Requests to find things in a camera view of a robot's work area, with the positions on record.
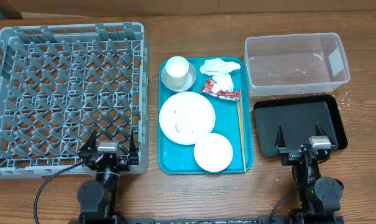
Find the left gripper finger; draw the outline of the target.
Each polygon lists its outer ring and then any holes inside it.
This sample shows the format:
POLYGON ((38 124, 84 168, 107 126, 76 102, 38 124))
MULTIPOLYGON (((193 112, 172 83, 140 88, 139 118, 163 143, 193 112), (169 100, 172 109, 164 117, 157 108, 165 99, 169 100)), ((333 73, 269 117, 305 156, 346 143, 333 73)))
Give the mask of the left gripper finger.
POLYGON ((96 147, 96 138, 97 138, 97 130, 94 130, 91 133, 91 136, 88 140, 82 145, 79 150, 79 153, 90 153, 96 147))
POLYGON ((130 156, 138 156, 137 148, 134 142, 134 133, 131 132, 129 136, 129 155, 130 156))

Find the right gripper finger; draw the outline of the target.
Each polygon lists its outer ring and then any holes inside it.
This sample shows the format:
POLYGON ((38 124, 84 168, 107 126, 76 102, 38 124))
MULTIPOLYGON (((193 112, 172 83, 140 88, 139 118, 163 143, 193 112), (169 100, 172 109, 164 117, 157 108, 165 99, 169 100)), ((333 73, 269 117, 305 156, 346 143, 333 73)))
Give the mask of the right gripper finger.
POLYGON ((334 141, 328 134, 327 132, 321 127, 319 123, 315 124, 315 132, 316 136, 327 136, 332 144, 332 146, 337 146, 336 141, 334 141))
POLYGON ((277 139, 275 142, 275 150, 286 149, 285 138, 283 136, 282 126, 278 125, 277 139))

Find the red sauce packet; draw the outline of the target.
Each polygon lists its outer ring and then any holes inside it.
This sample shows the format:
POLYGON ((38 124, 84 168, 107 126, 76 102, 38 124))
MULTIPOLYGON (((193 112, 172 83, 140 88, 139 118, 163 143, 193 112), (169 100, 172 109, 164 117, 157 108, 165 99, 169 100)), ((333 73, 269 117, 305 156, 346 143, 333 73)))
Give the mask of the red sauce packet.
POLYGON ((203 87, 201 88, 201 92, 207 95, 214 96, 216 98, 220 98, 222 100, 228 101, 239 101, 240 100, 240 93, 238 91, 222 91, 219 90, 217 93, 214 92, 216 82, 210 78, 206 80, 203 87))

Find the white plastic cup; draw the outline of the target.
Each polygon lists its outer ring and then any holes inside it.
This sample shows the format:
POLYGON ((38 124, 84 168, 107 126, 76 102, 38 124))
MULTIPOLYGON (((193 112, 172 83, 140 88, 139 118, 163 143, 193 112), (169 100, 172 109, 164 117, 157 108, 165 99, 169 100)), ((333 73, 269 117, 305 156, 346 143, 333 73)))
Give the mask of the white plastic cup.
POLYGON ((188 79, 189 63, 186 58, 174 56, 167 60, 165 71, 167 73, 167 81, 171 86, 181 87, 188 79))

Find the grey bowl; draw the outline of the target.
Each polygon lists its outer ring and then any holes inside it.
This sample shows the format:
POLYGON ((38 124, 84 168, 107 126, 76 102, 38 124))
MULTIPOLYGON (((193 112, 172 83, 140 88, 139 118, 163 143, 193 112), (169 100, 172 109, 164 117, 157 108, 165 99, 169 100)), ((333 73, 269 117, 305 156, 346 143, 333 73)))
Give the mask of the grey bowl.
POLYGON ((187 81, 183 86, 176 86, 172 83, 171 76, 166 72, 165 67, 161 70, 162 83, 171 91, 175 93, 188 91, 196 81, 196 69, 191 62, 189 64, 189 71, 187 73, 187 81))

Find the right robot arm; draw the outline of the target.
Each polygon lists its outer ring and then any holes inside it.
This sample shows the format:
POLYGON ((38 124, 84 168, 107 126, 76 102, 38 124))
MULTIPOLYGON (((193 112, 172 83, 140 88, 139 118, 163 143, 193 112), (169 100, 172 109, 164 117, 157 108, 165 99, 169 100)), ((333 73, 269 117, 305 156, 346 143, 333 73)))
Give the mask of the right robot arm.
POLYGON ((294 194, 299 194, 300 208, 290 211, 283 223, 342 223, 335 213, 340 210, 340 200, 344 185, 340 180, 323 177, 319 165, 330 159, 335 143, 329 138, 319 124, 315 125, 315 135, 309 138, 308 144, 298 149, 287 149, 282 127, 278 127, 274 149, 282 158, 283 166, 292 166, 293 178, 297 188, 284 196, 274 206, 269 216, 273 222, 276 209, 294 194))

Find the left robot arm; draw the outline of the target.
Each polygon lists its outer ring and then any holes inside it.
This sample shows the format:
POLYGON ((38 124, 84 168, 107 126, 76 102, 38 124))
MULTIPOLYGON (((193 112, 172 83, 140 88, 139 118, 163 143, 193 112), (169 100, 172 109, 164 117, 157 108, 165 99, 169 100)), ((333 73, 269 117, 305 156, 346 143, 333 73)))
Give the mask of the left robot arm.
POLYGON ((116 211, 120 172, 131 171, 139 164, 134 135, 129 136, 129 150, 121 154, 116 141, 96 142, 97 131, 81 147, 78 156, 84 165, 95 171, 95 179, 87 181, 78 189, 77 198, 81 206, 79 223, 124 223, 123 216, 116 211))

